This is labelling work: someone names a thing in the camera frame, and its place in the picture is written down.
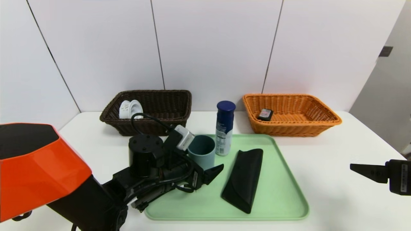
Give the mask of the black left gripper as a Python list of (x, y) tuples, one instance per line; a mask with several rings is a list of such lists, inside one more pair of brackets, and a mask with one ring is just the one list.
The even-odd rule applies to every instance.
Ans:
[(224, 169), (224, 164), (203, 170), (195, 162), (181, 162), (173, 165), (170, 169), (163, 170), (163, 180), (177, 181), (171, 182), (172, 189), (175, 190), (198, 190), (203, 184), (209, 185)]

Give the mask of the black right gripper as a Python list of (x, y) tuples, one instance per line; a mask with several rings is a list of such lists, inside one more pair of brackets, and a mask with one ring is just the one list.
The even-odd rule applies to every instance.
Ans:
[(402, 196), (411, 195), (411, 162), (408, 160), (387, 161), (385, 166), (350, 164), (350, 170), (377, 183), (388, 183), (389, 191)]

